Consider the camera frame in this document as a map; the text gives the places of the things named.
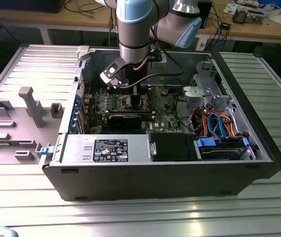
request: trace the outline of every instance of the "blue cable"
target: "blue cable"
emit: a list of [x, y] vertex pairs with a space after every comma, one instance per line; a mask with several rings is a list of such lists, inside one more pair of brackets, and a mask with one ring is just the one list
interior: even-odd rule
[[228, 138], [228, 135], [224, 129], [224, 125], [223, 125], [223, 121], [221, 120], [221, 117], [218, 114], [210, 114], [209, 118], [208, 118], [208, 128], [209, 131], [211, 132], [211, 134], [213, 134], [217, 139], [219, 139], [219, 136], [212, 130], [211, 128], [211, 118], [216, 116], [218, 119], [218, 124], [219, 124], [219, 129], [220, 129], [220, 133], [224, 138]]
[[213, 51], [216, 51], [216, 49], [217, 49], [217, 47], [219, 45], [219, 39], [220, 39], [220, 36], [221, 36], [221, 28], [219, 26], [219, 23], [216, 20], [214, 20], [214, 19], [212, 19], [212, 20], [217, 24], [217, 28], [218, 28], [218, 38], [217, 38], [217, 42], [216, 42], [215, 48], [213, 50]]

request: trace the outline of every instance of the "motherboard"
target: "motherboard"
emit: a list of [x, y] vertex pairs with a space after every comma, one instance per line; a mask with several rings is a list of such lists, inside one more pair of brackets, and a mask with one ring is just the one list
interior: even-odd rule
[[170, 88], [148, 88], [140, 96], [111, 94], [102, 88], [85, 96], [84, 120], [88, 134], [181, 133], [176, 119], [178, 93]]

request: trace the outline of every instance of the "wooden desk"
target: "wooden desk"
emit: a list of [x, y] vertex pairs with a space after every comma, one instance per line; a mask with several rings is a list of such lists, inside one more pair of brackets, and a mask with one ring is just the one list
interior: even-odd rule
[[[94, 1], [81, 1], [81, 3], [91, 2]], [[231, 14], [221, 12], [224, 10], [223, 6], [230, 1], [216, 0], [214, 2], [218, 15], [224, 22], [232, 25], [229, 36], [227, 37], [229, 40], [281, 43], [281, 24], [271, 21], [270, 19], [265, 19], [263, 24], [235, 24], [232, 22]], [[96, 3], [94, 5], [87, 6], [85, 9], [91, 9], [98, 6], [100, 5]], [[68, 8], [77, 10], [76, 2], [70, 2], [68, 4]], [[77, 12], [68, 11], [65, 8], [62, 8], [57, 14], [0, 10], [0, 21], [4, 25], [38, 28], [41, 31], [43, 42], [45, 44], [51, 44], [51, 40], [47, 31], [48, 29], [107, 32], [110, 10], [106, 7], [98, 9], [95, 11], [94, 16], [95, 18], [91, 19], [88, 16], [81, 15]], [[206, 40], [212, 38], [214, 34], [216, 34], [216, 29], [209, 20], [206, 28], [201, 29], [197, 35], [197, 37], [200, 38], [197, 49], [202, 49]]]

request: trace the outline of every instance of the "sticker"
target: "sticker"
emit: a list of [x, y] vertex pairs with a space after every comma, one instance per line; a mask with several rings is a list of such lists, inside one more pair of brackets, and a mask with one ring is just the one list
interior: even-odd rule
[[95, 140], [93, 161], [128, 162], [127, 140]]
[[96, 137], [91, 137], [91, 136], [83, 136], [81, 138], [81, 143], [86, 143], [86, 142], [94, 142]]

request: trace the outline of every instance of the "blue latch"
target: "blue latch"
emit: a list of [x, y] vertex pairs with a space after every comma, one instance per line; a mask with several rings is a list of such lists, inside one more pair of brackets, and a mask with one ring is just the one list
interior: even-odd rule
[[69, 130], [70, 132], [75, 132], [75, 128], [74, 128], [73, 126], [69, 126], [69, 127], [68, 127], [68, 130]]
[[245, 137], [243, 138], [243, 142], [244, 142], [244, 145], [245, 145], [246, 147], [249, 146], [249, 141], [248, 141], [248, 139], [246, 139]]
[[82, 97], [80, 95], [75, 96], [76, 104], [82, 101]]
[[216, 142], [213, 138], [199, 138], [197, 143], [198, 147], [216, 147]]
[[40, 150], [40, 155], [52, 155], [54, 154], [54, 146], [51, 147], [42, 147]]

